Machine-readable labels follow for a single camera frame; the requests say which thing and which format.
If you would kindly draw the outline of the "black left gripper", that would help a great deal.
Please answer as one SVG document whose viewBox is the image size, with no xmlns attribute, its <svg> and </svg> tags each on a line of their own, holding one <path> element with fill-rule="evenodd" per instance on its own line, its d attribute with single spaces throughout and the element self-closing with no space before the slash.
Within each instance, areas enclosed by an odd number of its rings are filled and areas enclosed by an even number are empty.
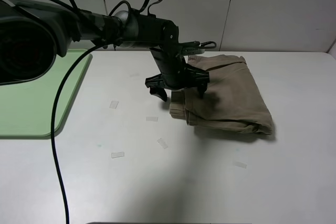
<svg viewBox="0 0 336 224">
<path fill-rule="evenodd" d="M 184 57 L 202 54 L 206 49 L 215 47 L 216 43 L 213 41 L 203 43 L 193 41 L 150 48 L 150 53 L 160 71 L 156 76 L 145 80 L 145 86 L 150 88 L 150 95 L 167 101 L 165 89 L 198 88 L 199 97 L 202 99 L 209 83 L 209 73 L 191 66 Z"/>
</svg>

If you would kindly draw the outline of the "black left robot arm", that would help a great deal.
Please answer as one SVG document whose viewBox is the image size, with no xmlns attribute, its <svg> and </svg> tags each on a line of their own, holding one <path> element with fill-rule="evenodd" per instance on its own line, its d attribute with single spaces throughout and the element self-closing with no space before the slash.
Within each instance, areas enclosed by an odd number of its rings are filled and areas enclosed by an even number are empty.
<svg viewBox="0 0 336 224">
<path fill-rule="evenodd" d="M 207 90 L 209 73 L 187 64 L 185 56 L 202 54 L 214 42 L 180 43 L 171 20 L 133 8 L 106 16 L 32 0 L 1 2 L 1 84 L 43 76 L 56 57 L 64 57 L 69 45 L 81 40 L 97 47 L 148 49 L 159 74 L 147 78 L 145 85 L 162 100 L 166 90 L 196 88 L 200 96 Z"/>
</svg>

